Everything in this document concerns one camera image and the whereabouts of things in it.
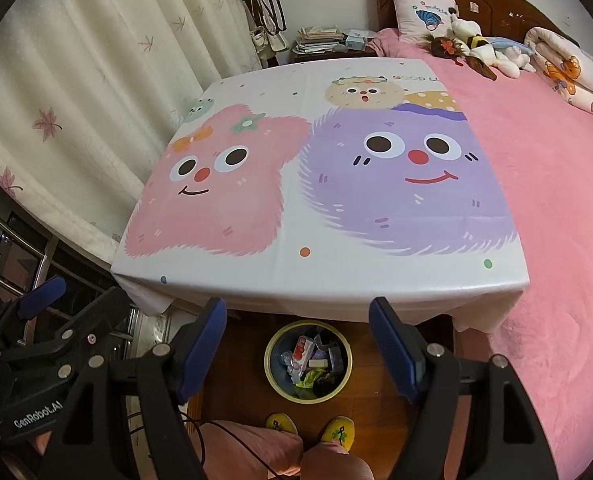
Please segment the yellow-rimmed blue trash bin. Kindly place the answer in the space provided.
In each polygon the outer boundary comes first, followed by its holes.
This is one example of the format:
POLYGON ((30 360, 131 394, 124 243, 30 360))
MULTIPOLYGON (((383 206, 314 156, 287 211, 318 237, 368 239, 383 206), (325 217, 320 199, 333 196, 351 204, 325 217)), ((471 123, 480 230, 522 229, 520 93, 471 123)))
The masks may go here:
POLYGON ((264 353, 269 385, 283 399, 302 405, 321 404, 349 382, 354 365, 350 343, 333 326, 303 320, 280 328, 264 353))

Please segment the pink trousers left leg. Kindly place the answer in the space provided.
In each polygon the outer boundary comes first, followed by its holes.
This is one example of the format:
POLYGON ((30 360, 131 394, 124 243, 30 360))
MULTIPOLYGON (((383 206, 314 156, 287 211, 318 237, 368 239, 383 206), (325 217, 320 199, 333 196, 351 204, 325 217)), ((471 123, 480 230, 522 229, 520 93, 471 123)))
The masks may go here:
POLYGON ((209 479, 272 479, 300 471, 303 441, 294 434, 220 420, 190 439, 209 479))

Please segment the pink trousers leg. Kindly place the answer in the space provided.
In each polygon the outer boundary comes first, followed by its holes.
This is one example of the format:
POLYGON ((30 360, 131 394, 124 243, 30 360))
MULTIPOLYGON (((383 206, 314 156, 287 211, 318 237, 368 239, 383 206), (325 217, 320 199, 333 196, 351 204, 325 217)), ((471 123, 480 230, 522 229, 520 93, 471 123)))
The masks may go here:
POLYGON ((190 439, 209 479, 272 479, 300 471, 303 441, 294 434, 220 420, 190 439))
POLYGON ((351 455, 338 443, 321 442, 301 460, 302 480, 374 480, 365 460, 351 455))

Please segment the yellow slipper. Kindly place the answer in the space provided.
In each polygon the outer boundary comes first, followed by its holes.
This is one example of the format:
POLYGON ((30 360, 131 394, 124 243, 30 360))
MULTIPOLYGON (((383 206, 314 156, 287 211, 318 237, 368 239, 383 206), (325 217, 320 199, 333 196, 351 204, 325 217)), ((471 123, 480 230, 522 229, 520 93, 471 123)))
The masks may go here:
POLYGON ((356 436, 356 427, 353 419, 347 416, 334 418, 321 435, 321 443, 333 444, 350 452, 356 436))
POLYGON ((270 414, 265 422, 267 429, 276 430, 279 432, 287 432, 287 434, 294 434, 297 436, 299 430, 292 418, 286 413, 270 414))

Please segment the right yellow slipper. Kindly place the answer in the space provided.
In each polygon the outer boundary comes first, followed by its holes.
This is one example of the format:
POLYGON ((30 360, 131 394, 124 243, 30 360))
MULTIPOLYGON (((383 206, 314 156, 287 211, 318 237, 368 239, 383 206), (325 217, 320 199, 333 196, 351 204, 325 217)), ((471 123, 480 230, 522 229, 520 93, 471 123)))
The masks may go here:
POLYGON ((334 418, 321 435, 321 443, 333 444, 350 452, 356 436, 356 427, 353 419, 347 416, 334 418))

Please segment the cartoon monster tablecloth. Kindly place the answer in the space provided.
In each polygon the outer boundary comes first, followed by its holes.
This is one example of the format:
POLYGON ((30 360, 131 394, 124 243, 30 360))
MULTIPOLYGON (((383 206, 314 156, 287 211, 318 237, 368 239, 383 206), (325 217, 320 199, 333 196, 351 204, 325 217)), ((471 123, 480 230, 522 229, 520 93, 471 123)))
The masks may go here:
POLYGON ((470 70, 421 58, 291 64, 212 84, 164 148, 111 266, 148 314, 229 307, 487 332, 530 283, 464 108, 470 70))

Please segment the white floral curtain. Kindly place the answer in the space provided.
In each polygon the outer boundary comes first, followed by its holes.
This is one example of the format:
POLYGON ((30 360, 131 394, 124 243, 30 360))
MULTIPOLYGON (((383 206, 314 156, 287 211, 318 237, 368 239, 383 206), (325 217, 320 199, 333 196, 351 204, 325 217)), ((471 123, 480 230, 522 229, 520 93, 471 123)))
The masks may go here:
POLYGON ((259 67, 243 0, 16 0, 0 23, 0 187, 111 262, 194 102, 259 67))

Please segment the dark wooden nightstand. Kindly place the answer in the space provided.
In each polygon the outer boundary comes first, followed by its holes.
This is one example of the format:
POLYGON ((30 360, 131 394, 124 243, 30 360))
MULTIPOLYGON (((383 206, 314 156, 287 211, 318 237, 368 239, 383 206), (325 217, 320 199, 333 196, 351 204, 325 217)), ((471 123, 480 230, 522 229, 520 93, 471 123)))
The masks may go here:
POLYGON ((290 63, 305 63, 315 61, 334 60, 335 58, 377 58, 374 49, 366 47, 364 50, 328 49, 319 51, 301 51, 293 48, 290 52, 290 63))

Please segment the hanging bags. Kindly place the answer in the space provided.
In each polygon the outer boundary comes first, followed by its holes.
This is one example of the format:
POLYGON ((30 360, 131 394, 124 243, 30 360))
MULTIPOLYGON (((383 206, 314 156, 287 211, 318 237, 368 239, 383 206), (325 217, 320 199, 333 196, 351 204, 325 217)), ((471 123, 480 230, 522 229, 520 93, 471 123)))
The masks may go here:
POLYGON ((254 39, 263 41, 276 54, 289 49, 283 33, 287 30, 286 19, 280 0, 250 0, 253 21, 256 25, 254 39))

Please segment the stack of books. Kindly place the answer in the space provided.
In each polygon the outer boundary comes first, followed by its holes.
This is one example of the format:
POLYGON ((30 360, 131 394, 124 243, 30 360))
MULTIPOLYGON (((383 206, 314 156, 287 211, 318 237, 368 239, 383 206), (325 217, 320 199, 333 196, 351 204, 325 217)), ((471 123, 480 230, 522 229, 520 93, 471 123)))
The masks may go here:
POLYGON ((301 27, 291 51, 297 55, 321 54, 343 49, 345 34, 337 26, 301 27))

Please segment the blue tissue pack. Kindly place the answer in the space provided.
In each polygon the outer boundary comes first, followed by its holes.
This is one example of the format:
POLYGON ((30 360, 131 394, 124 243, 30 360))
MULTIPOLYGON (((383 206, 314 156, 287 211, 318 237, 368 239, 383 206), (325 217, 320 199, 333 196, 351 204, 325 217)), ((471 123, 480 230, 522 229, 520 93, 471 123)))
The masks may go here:
POLYGON ((368 42, 377 34, 369 29, 347 29, 344 32, 344 44, 352 51, 365 51, 368 42))

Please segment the rolled white patterned quilt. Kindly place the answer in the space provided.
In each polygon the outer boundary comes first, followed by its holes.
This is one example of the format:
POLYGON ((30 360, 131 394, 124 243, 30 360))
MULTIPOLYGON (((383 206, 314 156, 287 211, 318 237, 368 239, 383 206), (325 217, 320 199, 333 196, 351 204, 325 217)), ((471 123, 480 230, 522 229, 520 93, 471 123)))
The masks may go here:
POLYGON ((593 115, 593 56, 558 32, 533 27, 525 35, 537 71, 568 104, 593 115))

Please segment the plush toy pile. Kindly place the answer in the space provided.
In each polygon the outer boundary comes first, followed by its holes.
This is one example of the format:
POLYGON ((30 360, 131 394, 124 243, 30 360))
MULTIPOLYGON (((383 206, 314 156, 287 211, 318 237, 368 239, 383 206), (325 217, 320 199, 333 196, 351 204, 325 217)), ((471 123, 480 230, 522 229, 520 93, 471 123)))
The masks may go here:
POLYGON ((498 73, 518 79, 522 72, 536 72, 525 48, 512 42, 495 47, 482 35, 477 22, 464 20, 455 8, 449 8, 449 18, 451 24, 447 36, 427 37, 427 50, 436 58, 447 58, 457 65, 465 63, 475 73, 490 80, 496 80, 498 73))

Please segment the white cartoon pillow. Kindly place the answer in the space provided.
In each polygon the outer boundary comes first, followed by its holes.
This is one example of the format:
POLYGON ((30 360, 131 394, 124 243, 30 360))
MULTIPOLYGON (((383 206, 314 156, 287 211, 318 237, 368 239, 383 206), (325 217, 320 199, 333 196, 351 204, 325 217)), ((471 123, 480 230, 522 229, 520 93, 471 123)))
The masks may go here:
POLYGON ((451 14, 457 10, 455 0, 393 0, 400 42, 415 44, 431 35, 447 36, 451 32, 451 14))

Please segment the wooden headboard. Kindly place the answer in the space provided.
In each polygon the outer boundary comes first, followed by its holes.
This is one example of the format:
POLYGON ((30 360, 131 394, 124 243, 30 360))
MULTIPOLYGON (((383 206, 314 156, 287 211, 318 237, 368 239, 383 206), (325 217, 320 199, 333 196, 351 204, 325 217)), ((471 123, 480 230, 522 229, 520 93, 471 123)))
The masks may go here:
MULTIPOLYGON (((455 0, 458 15, 479 24, 485 36, 521 42, 529 29, 543 27, 593 55, 593 17, 580 0, 455 0)), ((376 0, 378 28, 397 29, 393 0, 376 0)))

